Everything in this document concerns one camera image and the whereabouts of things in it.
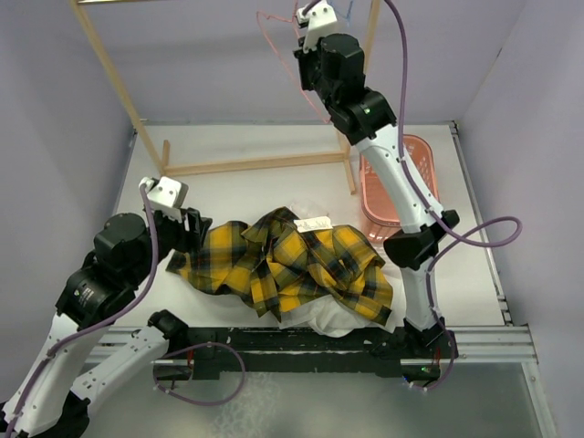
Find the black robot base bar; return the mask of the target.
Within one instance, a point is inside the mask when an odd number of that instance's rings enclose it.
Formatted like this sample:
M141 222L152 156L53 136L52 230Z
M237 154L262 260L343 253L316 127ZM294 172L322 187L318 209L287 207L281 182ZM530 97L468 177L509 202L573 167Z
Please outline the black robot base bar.
M382 378L404 377L408 382L435 382L439 360L458 358L454 333L436 325L422 332L406 324L389 333L361 328L341 338L317 334L311 328L190 328L168 310L153 313L148 324L178 352L201 344L193 365L181 365L189 379L217 380L224 372L368 373Z

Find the white collared shirt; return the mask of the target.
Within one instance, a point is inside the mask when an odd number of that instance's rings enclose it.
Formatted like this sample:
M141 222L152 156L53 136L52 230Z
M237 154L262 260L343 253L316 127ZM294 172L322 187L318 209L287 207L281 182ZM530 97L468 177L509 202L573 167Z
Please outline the white collared shirt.
M375 323L361 316L356 311L341 305L332 296L320 297L298 308L283 312L278 322L280 329L308 327L317 334L330 338L341 338L356 329L382 329L393 333L403 326L406 311L406 298L402 280L387 276L393 288L391 314L385 323Z

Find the light blue wire hanger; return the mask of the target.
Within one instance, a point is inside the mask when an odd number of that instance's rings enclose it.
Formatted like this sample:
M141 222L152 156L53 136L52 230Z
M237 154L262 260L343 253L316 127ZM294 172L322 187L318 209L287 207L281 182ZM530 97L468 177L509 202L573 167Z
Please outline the light blue wire hanger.
M344 20L347 24L351 22L354 0L333 0L330 2L336 15Z

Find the yellow plaid flannel shirt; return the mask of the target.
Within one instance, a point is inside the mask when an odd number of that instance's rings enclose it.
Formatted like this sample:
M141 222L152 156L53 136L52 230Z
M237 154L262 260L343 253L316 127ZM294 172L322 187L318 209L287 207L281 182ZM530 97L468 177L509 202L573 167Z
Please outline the yellow plaid flannel shirt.
M258 316L287 312L332 297L369 322L384 325L393 289L384 261L348 224L301 232L280 207L254 224L229 221L208 231L203 247L173 253L167 270L208 295L234 295Z

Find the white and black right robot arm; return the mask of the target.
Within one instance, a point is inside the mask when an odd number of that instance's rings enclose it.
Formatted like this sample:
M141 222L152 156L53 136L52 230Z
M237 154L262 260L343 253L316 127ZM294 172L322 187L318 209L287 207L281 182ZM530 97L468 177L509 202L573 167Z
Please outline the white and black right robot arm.
M305 35L294 52L301 87L318 94L334 127L370 164L390 196L401 229L383 247L401 270L406 297L407 350L426 357L438 346L443 318L435 305L431 263L447 230L460 222L431 192L418 195L412 185L427 186L399 137L397 118L383 95L366 86L365 54L354 36Z

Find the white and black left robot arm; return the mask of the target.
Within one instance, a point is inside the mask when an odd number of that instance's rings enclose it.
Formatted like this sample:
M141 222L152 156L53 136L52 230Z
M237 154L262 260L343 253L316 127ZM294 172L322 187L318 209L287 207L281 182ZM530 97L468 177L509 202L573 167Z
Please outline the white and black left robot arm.
M16 393L1 405L7 437L79 437L90 419L134 373L187 349L187 325L168 310L155 312L136 338L95 368L90 352L123 311L137 306L158 264L173 250L201 248L211 226L192 208L173 219L116 214L94 237L94 248L61 293L45 344Z

